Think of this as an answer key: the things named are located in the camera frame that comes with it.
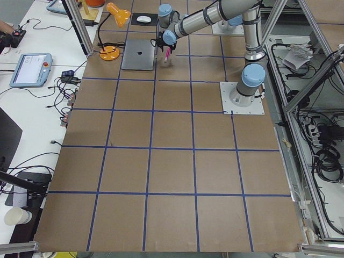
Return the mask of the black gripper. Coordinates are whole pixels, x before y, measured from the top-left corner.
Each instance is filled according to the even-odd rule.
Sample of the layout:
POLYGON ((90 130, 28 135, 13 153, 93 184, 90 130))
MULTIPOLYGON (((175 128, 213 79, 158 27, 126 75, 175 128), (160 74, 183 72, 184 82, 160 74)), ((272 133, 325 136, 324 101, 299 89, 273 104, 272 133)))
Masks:
POLYGON ((158 33, 157 47, 163 51, 164 46, 169 47, 171 51, 176 49, 177 37, 172 31, 163 31, 158 33))

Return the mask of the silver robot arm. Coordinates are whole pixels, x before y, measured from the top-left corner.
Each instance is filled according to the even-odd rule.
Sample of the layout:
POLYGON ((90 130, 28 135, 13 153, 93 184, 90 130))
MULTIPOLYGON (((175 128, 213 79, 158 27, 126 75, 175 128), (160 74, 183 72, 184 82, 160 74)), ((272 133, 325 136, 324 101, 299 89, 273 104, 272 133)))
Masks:
MULTIPOLYGON (((174 19, 182 20, 188 15, 201 14, 206 8, 230 5, 230 11, 239 11, 239 4, 252 3, 252 9, 259 10, 261 1, 171 1, 167 7, 165 18, 167 22, 170 15, 174 19)), ((216 35, 212 32, 211 25, 206 25, 191 35, 177 40, 176 50, 178 62, 172 62, 172 67, 177 67, 182 73, 174 78, 184 81, 182 75, 186 74, 186 65, 189 66, 189 81, 195 83, 219 83, 220 81, 238 81, 241 78, 245 60, 248 53, 248 44, 242 35, 216 35)))
POLYGON ((242 20, 242 15, 238 15, 232 19, 229 20, 221 20, 217 24, 219 28, 223 30, 228 30, 229 28, 237 27, 239 25, 242 25, 243 20, 242 20))

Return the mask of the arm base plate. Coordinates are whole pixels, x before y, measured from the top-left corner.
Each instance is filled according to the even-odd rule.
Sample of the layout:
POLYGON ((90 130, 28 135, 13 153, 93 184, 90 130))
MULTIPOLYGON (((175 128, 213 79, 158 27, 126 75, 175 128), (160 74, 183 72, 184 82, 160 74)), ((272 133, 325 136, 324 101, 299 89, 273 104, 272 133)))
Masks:
POLYGON ((237 91, 237 82, 220 82, 223 114, 265 115, 262 96, 256 90, 253 96, 243 96, 237 91))
POLYGON ((231 26, 229 24, 222 25, 221 23, 216 23, 212 25, 212 34, 214 35, 224 35, 224 36, 234 36, 234 37, 243 37, 244 31, 243 26, 231 26))

